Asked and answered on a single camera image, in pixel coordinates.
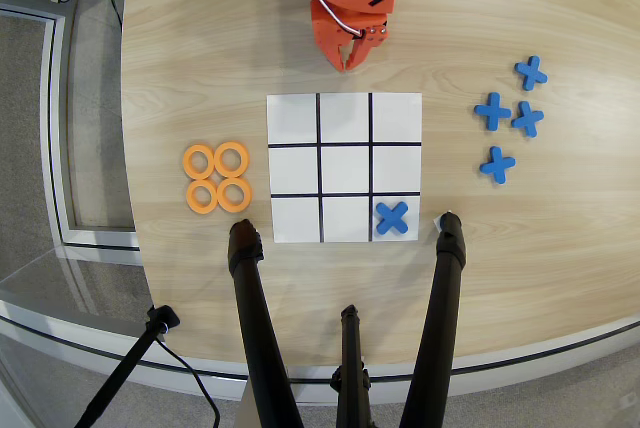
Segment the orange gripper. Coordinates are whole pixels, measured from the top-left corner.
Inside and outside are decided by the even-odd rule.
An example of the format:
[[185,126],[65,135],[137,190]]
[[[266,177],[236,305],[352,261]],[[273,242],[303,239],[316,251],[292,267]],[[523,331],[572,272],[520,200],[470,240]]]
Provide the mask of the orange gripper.
[[[357,12],[330,3],[327,6],[328,9],[319,0],[311,2],[316,42],[338,72],[353,70],[388,38],[387,15]],[[351,53],[344,65],[341,48],[347,47]]]

